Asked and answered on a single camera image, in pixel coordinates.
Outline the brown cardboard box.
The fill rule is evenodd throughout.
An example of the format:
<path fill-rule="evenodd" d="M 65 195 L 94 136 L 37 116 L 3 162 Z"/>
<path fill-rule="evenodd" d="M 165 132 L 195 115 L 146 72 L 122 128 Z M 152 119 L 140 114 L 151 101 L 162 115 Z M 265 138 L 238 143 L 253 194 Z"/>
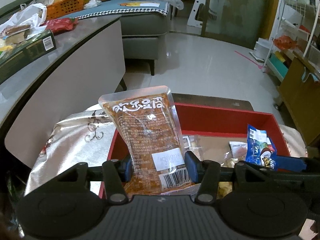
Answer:
<path fill-rule="evenodd" d="M 310 71 L 311 64 L 295 57 L 278 92 L 296 129 L 307 146 L 319 145 L 319 81 Z"/>

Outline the orange plastic basket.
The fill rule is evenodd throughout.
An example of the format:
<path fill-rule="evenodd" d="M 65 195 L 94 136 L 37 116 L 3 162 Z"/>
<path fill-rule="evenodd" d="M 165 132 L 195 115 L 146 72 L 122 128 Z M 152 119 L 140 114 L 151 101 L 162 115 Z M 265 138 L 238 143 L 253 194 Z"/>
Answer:
<path fill-rule="evenodd" d="M 84 0 L 62 0 L 47 6 L 46 20 L 60 18 L 74 12 L 82 11 L 83 9 Z"/>

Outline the yellow waffle snack packet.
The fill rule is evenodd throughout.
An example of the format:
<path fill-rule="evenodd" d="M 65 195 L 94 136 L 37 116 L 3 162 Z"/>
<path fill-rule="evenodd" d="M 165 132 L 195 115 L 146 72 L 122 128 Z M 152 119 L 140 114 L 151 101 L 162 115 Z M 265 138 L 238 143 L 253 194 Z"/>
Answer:
<path fill-rule="evenodd" d="M 221 181 L 219 182 L 219 185 L 218 185 L 217 198 L 218 199 L 224 198 L 227 194 L 231 193 L 232 191 L 233 191 L 232 182 Z"/>

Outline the red cardboard box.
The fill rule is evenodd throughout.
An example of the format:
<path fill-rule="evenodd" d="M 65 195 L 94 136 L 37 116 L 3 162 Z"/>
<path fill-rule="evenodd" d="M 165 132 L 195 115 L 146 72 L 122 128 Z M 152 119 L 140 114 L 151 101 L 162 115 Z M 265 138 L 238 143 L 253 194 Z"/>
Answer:
<path fill-rule="evenodd" d="M 248 125 L 265 130 L 280 155 L 289 150 L 272 114 L 177 103 L 159 98 L 102 103 L 116 126 L 110 154 L 131 155 L 133 177 L 124 189 L 158 195 L 191 187 L 182 134 L 246 138 Z"/>

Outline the red bag on counter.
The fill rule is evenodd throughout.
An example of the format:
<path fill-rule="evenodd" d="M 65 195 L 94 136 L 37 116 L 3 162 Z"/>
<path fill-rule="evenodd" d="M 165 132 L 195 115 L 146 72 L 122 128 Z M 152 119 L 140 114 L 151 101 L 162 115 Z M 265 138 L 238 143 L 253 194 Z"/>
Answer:
<path fill-rule="evenodd" d="M 77 18 L 61 18 L 48 20 L 43 23 L 42 26 L 46 27 L 46 30 L 50 30 L 54 35 L 72 31 L 75 29 L 78 23 Z"/>

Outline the yellow cake packet in box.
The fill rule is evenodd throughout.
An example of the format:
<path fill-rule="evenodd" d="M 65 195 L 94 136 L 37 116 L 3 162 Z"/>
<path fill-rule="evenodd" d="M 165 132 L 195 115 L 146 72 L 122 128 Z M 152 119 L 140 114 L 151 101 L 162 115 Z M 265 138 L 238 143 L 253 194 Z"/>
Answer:
<path fill-rule="evenodd" d="M 201 158 L 202 154 L 202 146 L 200 145 L 200 141 L 197 135 L 183 135 L 183 145 L 185 151 L 192 151 L 193 154 Z"/>

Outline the teal sofa blanket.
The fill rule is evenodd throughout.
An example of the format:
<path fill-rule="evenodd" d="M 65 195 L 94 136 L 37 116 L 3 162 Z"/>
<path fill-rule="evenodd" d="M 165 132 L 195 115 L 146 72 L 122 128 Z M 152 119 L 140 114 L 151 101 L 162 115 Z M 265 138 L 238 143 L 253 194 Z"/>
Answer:
<path fill-rule="evenodd" d="M 101 2 L 97 7 L 92 7 L 77 11 L 61 18 L 86 18 L 107 16 L 107 15 L 135 15 L 156 13 L 167 16 L 169 3 L 159 0 L 150 1 L 129 1 L 129 0 L 109 0 Z"/>

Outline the blue coconut snack packet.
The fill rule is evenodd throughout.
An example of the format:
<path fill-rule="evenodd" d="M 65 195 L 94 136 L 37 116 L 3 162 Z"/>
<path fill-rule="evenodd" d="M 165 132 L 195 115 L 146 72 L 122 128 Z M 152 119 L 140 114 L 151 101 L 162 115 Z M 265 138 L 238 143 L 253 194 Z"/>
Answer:
<path fill-rule="evenodd" d="M 245 161 L 276 169 L 277 149 L 265 130 L 247 126 L 247 153 Z"/>

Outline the brown spicy snack packet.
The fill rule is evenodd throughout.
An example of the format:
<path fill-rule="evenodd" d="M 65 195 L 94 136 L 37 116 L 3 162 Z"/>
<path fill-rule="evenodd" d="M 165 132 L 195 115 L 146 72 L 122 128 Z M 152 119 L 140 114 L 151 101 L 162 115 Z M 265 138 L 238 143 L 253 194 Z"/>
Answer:
<path fill-rule="evenodd" d="M 102 95 L 99 105 L 127 145 L 133 176 L 127 194 L 172 194 L 192 185 L 176 107 L 167 86 Z"/>

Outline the white snack packet in box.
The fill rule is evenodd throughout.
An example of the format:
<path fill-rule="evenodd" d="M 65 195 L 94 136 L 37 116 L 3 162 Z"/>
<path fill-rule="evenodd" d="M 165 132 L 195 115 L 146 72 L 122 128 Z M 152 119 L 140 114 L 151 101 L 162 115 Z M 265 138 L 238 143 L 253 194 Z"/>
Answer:
<path fill-rule="evenodd" d="M 233 158 L 242 158 L 247 154 L 247 143 L 240 141 L 230 141 L 229 146 L 231 148 L 231 153 Z"/>

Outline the grey sofa ottoman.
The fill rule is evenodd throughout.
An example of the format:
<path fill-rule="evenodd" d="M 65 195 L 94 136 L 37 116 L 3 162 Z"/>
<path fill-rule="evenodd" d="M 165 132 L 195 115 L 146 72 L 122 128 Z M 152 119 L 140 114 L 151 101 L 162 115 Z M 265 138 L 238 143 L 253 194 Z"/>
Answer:
<path fill-rule="evenodd" d="M 149 64 L 150 74 L 155 74 L 160 39 L 169 32 L 171 6 L 165 14 L 159 12 L 138 12 L 121 16 L 121 33 L 124 58 L 143 60 Z"/>

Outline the dark green box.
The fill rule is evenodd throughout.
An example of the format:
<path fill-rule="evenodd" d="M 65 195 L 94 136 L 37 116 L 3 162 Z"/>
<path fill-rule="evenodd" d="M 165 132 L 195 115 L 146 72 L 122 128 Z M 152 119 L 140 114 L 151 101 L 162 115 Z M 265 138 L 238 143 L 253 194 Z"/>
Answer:
<path fill-rule="evenodd" d="M 4 83 L 16 72 L 36 59 L 56 49 L 54 34 L 51 30 L 33 36 L 23 41 L 13 49 L 1 55 L 0 81 Z"/>

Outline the white plastic bag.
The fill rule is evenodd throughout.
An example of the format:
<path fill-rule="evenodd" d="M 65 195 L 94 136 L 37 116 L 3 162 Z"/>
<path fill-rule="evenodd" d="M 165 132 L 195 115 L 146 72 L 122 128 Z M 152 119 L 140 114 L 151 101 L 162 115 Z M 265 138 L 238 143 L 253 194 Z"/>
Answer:
<path fill-rule="evenodd" d="M 44 4 L 31 4 L 23 10 L 16 12 L 7 22 L 1 24 L 1 33 L 5 29 L 21 25 L 30 25 L 31 28 L 39 27 L 45 22 L 46 17 L 47 7 Z"/>

